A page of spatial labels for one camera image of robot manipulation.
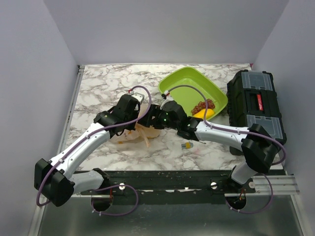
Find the translucent orange plastic bag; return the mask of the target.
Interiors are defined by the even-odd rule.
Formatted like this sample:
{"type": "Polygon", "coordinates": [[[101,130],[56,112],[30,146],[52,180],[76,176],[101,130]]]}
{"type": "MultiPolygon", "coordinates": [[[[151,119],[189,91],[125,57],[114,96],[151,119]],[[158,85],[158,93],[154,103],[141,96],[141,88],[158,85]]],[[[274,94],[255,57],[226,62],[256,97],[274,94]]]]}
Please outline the translucent orange plastic bag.
{"type": "Polygon", "coordinates": [[[159,129],[155,129],[152,126],[144,127],[136,123],[135,130],[124,130],[120,136],[113,136],[110,142],[114,144],[144,142],[146,147],[149,148],[151,146],[150,139],[157,138],[160,134],[161,130],[159,129]]]}

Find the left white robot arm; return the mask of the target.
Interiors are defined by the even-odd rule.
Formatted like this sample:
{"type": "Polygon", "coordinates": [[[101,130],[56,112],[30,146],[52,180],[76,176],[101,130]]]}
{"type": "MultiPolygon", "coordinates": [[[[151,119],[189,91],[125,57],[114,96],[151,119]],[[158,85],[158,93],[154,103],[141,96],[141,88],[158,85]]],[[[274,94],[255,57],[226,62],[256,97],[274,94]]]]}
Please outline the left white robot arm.
{"type": "Polygon", "coordinates": [[[78,192],[93,189],[104,194],[109,182],[100,170],[82,176],[75,173],[80,164],[101,144],[124,130],[133,130],[144,95],[124,94],[108,111],[100,112],[88,129],[68,148],[46,161],[40,159],[34,168],[34,187],[50,203],[60,207],[78,192]]]}

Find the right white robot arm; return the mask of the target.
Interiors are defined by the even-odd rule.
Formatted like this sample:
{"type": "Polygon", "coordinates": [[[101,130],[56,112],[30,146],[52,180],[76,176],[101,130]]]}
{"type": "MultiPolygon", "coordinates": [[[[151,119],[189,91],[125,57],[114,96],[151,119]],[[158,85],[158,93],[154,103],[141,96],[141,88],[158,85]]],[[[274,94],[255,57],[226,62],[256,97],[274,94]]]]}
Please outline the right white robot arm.
{"type": "Polygon", "coordinates": [[[187,140],[216,142],[241,151],[245,161],[232,169],[226,181],[227,189],[233,193],[243,189],[256,174],[267,174],[275,156],[283,148],[261,125],[232,127],[213,124],[187,116],[175,101],[161,106],[151,105],[139,124],[155,129],[174,129],[178,136],[187,140]]]}

